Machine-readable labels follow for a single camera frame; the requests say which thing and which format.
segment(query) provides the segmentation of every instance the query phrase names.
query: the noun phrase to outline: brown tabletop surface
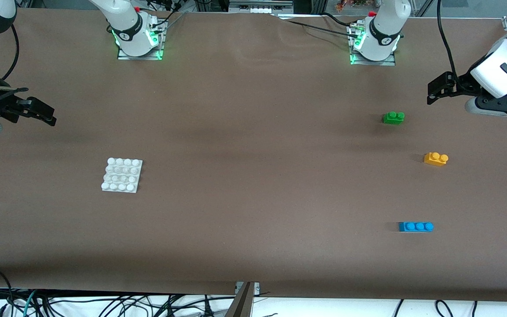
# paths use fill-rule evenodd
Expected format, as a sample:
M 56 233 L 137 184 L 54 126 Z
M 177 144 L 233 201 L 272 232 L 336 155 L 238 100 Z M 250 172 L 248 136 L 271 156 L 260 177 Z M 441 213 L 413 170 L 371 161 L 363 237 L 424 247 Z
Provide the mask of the brown tabletop surface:
M 444 23 L 460 74 L 503 34 Z M 352 66 L 345 37 L 262 14 L 183 16 L 153 62 L 116 60 L 106 26 L 18 13 L 7 81 L 58 123 L 0 119 L 13 286 L 507 300 L 507 119 L 468 114 L 466 96 L 426 105 L 449 70 L 434 19 L 408 20 L 395 67 Z M 1 34 L 0 75 L 14 52 Z M 389 111 L 406 120 L 382 124 Z M 101 191 L 109 157 L 143 160 L 136 194 Z

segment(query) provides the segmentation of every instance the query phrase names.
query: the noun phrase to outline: yellow lego brick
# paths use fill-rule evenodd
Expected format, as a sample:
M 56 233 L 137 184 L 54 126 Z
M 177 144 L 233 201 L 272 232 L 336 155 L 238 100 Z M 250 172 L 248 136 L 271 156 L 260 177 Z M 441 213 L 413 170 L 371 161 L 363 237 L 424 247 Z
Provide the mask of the yellow lego brick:
M 448 160 L 449 157 L 447 155 L 439 154 L 438 152 L 429 152 L 424 156 L 424 163 L 435 166 L 443 166 Z

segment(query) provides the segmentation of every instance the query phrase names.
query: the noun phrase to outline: white building block baseplate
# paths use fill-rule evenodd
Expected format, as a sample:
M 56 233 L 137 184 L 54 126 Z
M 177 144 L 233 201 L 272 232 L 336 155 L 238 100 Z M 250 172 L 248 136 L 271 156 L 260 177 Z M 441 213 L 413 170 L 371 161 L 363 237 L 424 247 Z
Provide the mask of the white building block baseplate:
M 107 192 L 132 192 L 138 189 L 142 160 L 109 157 L 101 189 Z

